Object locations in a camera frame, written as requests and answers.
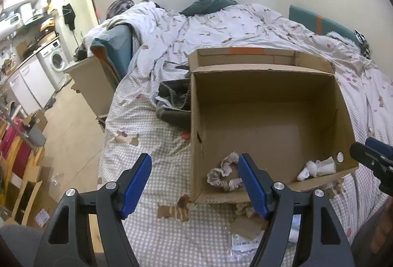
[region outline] tiled floor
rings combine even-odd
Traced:
[[[98,164],[104,133],[82,94],[71,89],[73,81],[56,96],[54,106],[45,112],[48,124],[45,156],[41,162],[46,171],[44,187],[59,201],[64,192],[75,188],[88,192],[97,188]],[[51,183],[52,176],[58,184]]]

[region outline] white duvet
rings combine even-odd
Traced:
[[[260,4],[233,5],[186,18],[145,2],[106,21],[105,28],[123,23],[133,25],[142,46],[115,92],[99,175],[103,184],[115,181],[140,153],[152,157],[153,170],[139,204],[124,222],[142,267],[248,266],[252,258],[228,261],[231,236],[226,228],[235,218],[230,205],[198,205],[186,223],[157,218],[159,204],[176,204],[180,196],[190,192],[191,149],[189,133],[156,118],[154,97],[160,81],[184,75],[185,71],[175,66],[187,62],[187,54],[197,48],[255,46],[322,56],[336,67],[356,140],[364,142],[373,136],[393,145],[393,82],[349,42],[316,35]],[[112,138],[118,130],[139,134],[139,145],[115,143]],[[346,193],[331,201],[350,242],[386,199],[378,185],[371,171],[360,165],[354,174],[345,176]],[[294,250],[289,244],[284,266],[291,265]]]

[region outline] open cardboard box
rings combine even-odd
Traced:
[[[354,140],[331,64],[292,50],[210,48],[189,56],[191,198],[197,203],[249,201],[244,188],[224,192],[206,175],[235,151],[249,153],[273,181],[305,191],[353,172]],[[307,160],[337,154],[336,174],[296,180]]]

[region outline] white cabinet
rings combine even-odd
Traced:
[[[41,108],[44,108],[50,97],[54,94],[55,88],[49,81],[38,58],[35,55],[29,58],[19,71],[38,104]]]
[[[26,113],[31,114],[41,108],[19,71],[16,71],[9,77],[8,83]]]

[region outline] bed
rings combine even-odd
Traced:
[[[248,266],[252,255],[228,255],[227,227],[235,218],[229,204],[198,205],[189,221],[158,219],[158,205],[173,205],[189,194],[190,135],[156,117],[154,98],[162,80],[179,79],[177,69],[197,48],[255,46],[298,50],[334,63],[357,141],[368,136],[393,144],[393,82],[360,55],[349,40],[317,35],[303,25],[260,4],[238,4],[188,17],[158,9],[152,2],[135,5],[107,20],[102,29],[132,25],[140,44],[128,74],[116,89],[106,121],[99,176],[103,186],[149,153],[153,170],[136,211],[124,228],[141,266]],[[139,145],[114,141],[117,131],[138,136]],[[360,165],[344,178],[346,193],[331,204],[351,243],[361,225],[386,201],[379,181]],[[283,266],[290,266],[295,245],[288,244]]]

